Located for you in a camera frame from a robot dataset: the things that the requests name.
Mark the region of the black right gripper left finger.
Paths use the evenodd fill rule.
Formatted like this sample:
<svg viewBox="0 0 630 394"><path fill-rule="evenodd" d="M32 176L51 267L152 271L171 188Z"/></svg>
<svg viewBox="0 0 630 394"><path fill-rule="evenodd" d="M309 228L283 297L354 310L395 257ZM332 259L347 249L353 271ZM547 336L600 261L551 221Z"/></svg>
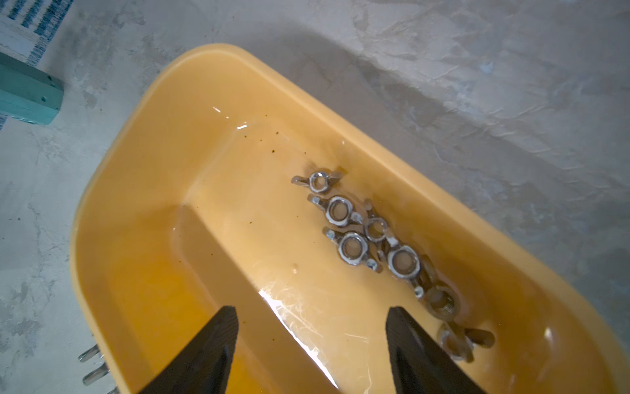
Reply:
<svg viewBox="0 0 630 394"><path fill-rule="evenodd" d="M142 393L224 393L236 350L236 308L223 306Z"/></svg>

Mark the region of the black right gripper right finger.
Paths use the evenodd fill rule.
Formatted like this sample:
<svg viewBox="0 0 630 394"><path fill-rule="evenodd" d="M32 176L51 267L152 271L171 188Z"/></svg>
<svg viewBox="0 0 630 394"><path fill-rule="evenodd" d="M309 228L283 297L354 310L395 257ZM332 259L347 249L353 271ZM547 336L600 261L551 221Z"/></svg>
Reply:
<svg viewBox="0 0 630 394"><path fill-rule="evenodd" d="M397 393L483 393L402 307L391 307L387 346Z"/></svg>

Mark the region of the yellow plastic storage box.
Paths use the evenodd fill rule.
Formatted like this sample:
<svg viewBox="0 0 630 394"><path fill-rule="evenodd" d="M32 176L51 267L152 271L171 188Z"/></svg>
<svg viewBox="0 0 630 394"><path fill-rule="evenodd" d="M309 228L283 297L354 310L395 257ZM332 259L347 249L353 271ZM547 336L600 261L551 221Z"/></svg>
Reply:
<svg viewBox="0 0 630 394"><path fill-rule="evenodd" d="M346 264L291 183L340 171L495 336L461 369L489 393L626 393L602 317L542 262L298 86L236 46L173 62L98 166L75 216L78 301L122 393L156 378L224 305L230 393L392 393L386 319L441 323L408 282Z"/></svg>

